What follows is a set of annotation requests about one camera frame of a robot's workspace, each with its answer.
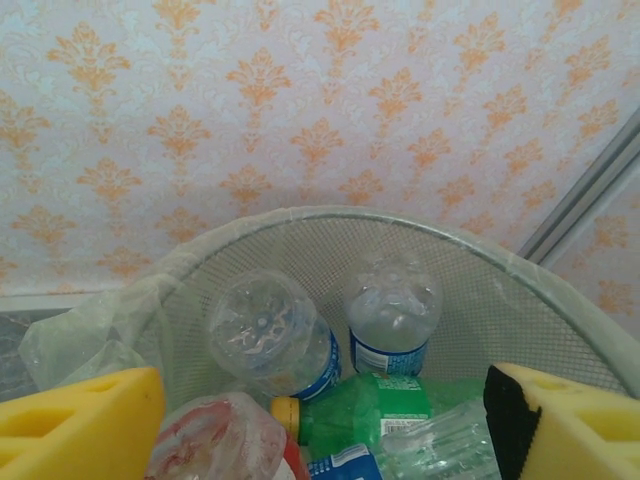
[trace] blue bottle label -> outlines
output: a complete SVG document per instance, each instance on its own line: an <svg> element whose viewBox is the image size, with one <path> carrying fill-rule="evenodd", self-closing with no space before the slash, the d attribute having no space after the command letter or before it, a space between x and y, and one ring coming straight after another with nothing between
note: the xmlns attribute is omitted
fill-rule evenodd
<svg viewBox="0 0 640 480"><path fill-rule="evenodd" d="M375 458L361 443L307 466L317 480L382 480Z"/></svg>
<svg viewBox="0 0 640 480"><path fill-rule="evenodd" d="M385 352L362 343L349 329L351 363L356 372L379 372L395 375L418 375L422 370L427 342L406 352Z"/></svg>
<svg viewBox="0 0 640 480"><path fill-rule="evenodd" d="M295 398L299 398L300 400L309 400L316 395L324 392L326 389L333 387L338 380L340 380L340 375L342 375L342 362L340 361L340 347L338 346L338 341L336 337L331 332L331 350L329 353L329 362L327 363L327 368L325 368L324 372L318 380L316 380L311 386L305 388L300 393L293 395Z"/></svg>

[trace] bottle label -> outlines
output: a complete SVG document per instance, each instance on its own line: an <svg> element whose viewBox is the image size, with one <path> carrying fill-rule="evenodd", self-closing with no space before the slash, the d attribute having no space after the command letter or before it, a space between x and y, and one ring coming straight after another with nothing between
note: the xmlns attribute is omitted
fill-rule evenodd
<svg viewBox="0 0 640 480"><path fill-rule="evenodd" d="M418 375L422 370L427 342L406 352L385 352L362 343L349 329L351 363L358 373L381 372L394 375Z"/></svg>
<svg viewBox="0 0 640 480"><path fill-rule="evenodd" d="M299 398L300 400L310 400L338 383L340 375L342 375L342 362L340 361L340 347L338 346L338 341L333 335L333 332L331 332L330 342L331 347L327 368L325 368L322 375L320 375L318 380L316 380L311 386L305 388L300 393L292 395L293 397Z"/></svg>
<svg viewBox="0 0 640 480"><path fill-rule="evenodd" d="M354 445L338 455L316 460L307 466L311 478L318 480L382 480L375 458L363 444Z"/></svg>
<svg viewBox="0 0 640 480"><path fill-rule="evenodd" d="M354 432L356 441L377 442L383 435L431 418L431 404L419 378L385 373L373 373L371 378L378 390L380 430L374 433L358 429Z"/></svg>

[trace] yellow sponge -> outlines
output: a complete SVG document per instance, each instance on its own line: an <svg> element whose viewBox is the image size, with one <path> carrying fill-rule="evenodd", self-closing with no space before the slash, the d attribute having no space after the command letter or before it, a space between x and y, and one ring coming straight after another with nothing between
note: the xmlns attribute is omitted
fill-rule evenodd
<svg viewBox="0 0 640 480"><path fill-rule="evenodd" d="M489 368L503 480L640 479L640 401L508 363Z"/></svg>
<svg viewBox="0 0 640 480"><path fill-rule="evenodd" d="M163 416L153 368L0 403L0 478L141 480Z"/></svg>

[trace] crushed plastic bottle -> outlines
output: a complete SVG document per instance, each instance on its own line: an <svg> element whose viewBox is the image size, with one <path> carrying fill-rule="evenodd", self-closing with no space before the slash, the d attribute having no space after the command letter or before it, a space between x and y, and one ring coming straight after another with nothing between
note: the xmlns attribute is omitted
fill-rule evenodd
<svg viewBox="0 0 640 480"><path fill-rule="evenodd" d="M164 423L145 480L308 480L300 448L245 393L196 399Z"/></svg>
<svg viewBox="0 0 640 480"><path fill-rule="evenodd" d="M406 430L378 445L353 445L309 464L315 480L499 480L486 412L477 399Z"/></svg>
<svg viewBox="0 0 640 480"><path fill-rule="evenodd" d="M409 376L355 375L310 402L277 397L271 414L314 460L355 443L375 445L386 433L430 418L423 383Z"/></svg>

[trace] metal frame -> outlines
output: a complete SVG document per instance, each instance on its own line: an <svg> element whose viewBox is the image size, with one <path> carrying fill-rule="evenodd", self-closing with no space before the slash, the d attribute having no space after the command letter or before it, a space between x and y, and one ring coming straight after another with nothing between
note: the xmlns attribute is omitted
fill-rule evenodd
<svg viewBox="0 0 640 480"><path fill-rule="evenodd" d="M640 109L631 116L595 162L518 252L542 264L605 191L640 158Z"/></svg>

